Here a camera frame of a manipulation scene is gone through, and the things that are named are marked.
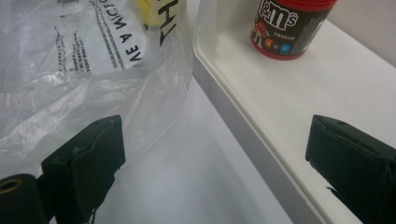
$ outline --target black lettering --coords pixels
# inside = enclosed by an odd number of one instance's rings
[[[139,55],[140,55],[140,52],[137,52],[137,54],[134,57],[132,57],[129,61],[130,62],[140,61],[142,58],[137,58],[137,56],[139,56]]]
[[[135,45],[134,48],[127,49],[127,50],[125,50],[125,52],[127,55],[130,55],[138,50],[139,50],[139,47],[137,45]]]
[[[161,39],[160,39],[160,46],[163,44],[163,41],[165,40],[165,38],[169,35],[169,33],[171,33],[171,31],[176,27],[176,25],[174,24],[172,26],[172,28],[168,31],[168,33],[164,34],[163,31],[161,31]]]
[[[131,37],[131,34],[127,34],[127,35],[120,35],[120,38],[122,39],[122,44],[125,43],[125,41]]]
[[[104,8],[114,7],[114,5],[113,5],[113,4],[111,4],[111,5],[103,5],[103,7],[104,7]]]
[[[118,15],[118,16],[116,16],[116,17],[113,17],[111,20],[114,21],[116,18],[119,18],[119,17],[121,17],[121,16]]]
[[[113,10],[115,11],[115,13],[110,13],[110,10],[107,10],[107,11],[106,11],[106,12],[107,12],[107,15],[109,15],[109,16],[117,16],[117,15],[119,14],[119,12],[117,11],[116,8],[114,8]]]
[[[123,17],[119,18],[118,20],[116,20],[116,21],[114,22],[115,25],[118,25],[118,26],[116,27],[117,30],[120,29],[120,28],[122,28],[122,27],[124,27],[124,26],[126,26],[126,23],[125,23],[125,22],[121,22],[122,19],[123,19]]]
[[[75,66],[75,67],[74,67],[74,70],[75,70],[75,71],[78,71],[78,65],[77,65],[77,57],[76,57],[76,53],[77,53],[77,50],[76,50],[76,45],[75,45],[75,44],[73,44],[73,55],[72,55],[72,59],[73,59],[73,65]]]
[[[170,3],[168,3],[168,4],[166,4],[165,6],[163,6],[163,7],[161,7],[159,10],[158,10],[158,15],[161,15],[161,14],[163,14],[164,12],[166,12],[166,17],[165,17],[165,22],[161,25],[161,27],[160,27],[160,30],[163,28],[163,27],[165,27],[167,24],[169,24],[170,22],[172,22],[172,20],[173,20],[173,18],[175,17],[175,16],[173,16],[173,17],[170,17],[169,16],[169,14],[170,14],[170,8],[171,7],[174,7],[175,5],[177,5],[177,3],[178,3],[178,0],[174,0],[174,1],[172,1],[172,2],[170,2]]]

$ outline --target white shelf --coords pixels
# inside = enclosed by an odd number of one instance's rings
[[[269,183],[276,197],[283,197],[276,189],[281,184],[293,186],[301,196],[301,201],[285,208],[293,221],[316,216],[323,223],[360,223],[304,159],[311,119],[314,114],[340,119],[396,147],[396,69],[328,21],[303,57],[287,62],[270,59],[249,40],[255,2],[202,0],[205,10],[198,15],[194,48],[206,74],[196,76],[210,76],[225,95],[212,100],[215,106],[229,101],[260,140],[262,147],[256,150],[271,155],[258,161],[252,157],[260,153],[244,148],[262,177],[270,182],[277,178],[260,170],[259,163],[274,162],[289,180]],[[219,98],[211,92],[206,91],[209,98]],[[220,114],[227,117],[227,112]],[[244,139],[237,135],[246,133],[228,125],[236,138]],[[279,200],[289,206],[287,198]],[[298,217],[304,206],[311,214]]]

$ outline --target red plastic container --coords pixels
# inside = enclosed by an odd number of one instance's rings
[[[306,51],[337,0],[262,0],[251,42],[262,54],[291,60]]]

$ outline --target yellow object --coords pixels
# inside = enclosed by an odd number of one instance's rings
[[[145,25],[158,27],[177,14],[178,6],[181,0],[135,0],[140,10],[142,21]],[[167,11],[158,14],[160,8],[164,7]]]
[[[153,11],[152,18],[149,16],[151,6],[153,6],[152,5],[153,0],[135,0],[135,1],[136,1],[137,6],[139,7],[142,21],[143,21],[143,23],[145,23],[145,25],[147,25],[147,26],[160,26],[161,25],[162,20],[161,20],[160,16],[158,16],[155,13],[156,11],[158,11],[158,9]]]

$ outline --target product label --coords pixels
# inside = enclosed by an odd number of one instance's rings
[[[262,0],[251,39],[256,48],[283,56],[303,53],[330,10],[307,12]]]
[[[62,6],[67,6],[66,3],[78,4],[78,1],[63,0]],[[140,61],[144,49],[141,46],[141,41],[134,38],[136,33],[129,25],[133,21],[129,18],[125,19],[125,16],[129,16],[130,13],[125,10],[120,12],[116,5],[117,2],[111,0],[90,0],[88,3],[85,9],[86,12],[91,13],[91,16],[87,17],[82,13],[61,15],[62,19],[54,28],[58,71],[91,73],[92,66],[90,63],[99,63],[99,65],[93,67],[93,72],[98,74],[112,70],[124,70]],[[83,24],[86,22],[84,19],[89,19],[92,23],[90,33],[86,32],[86,27],[81,26],[81,24],[85,25]],[[75,29],[70,29],[69,24],[74,24]],[[90,38],[90,35],[97,38],[91,37],[89,41],[94,39],[95,43],[89,43],[90,47],[87,50],[86,39]],[[97,57],[98,54],[94,53],[95,49],[102,50],[102,57]]]

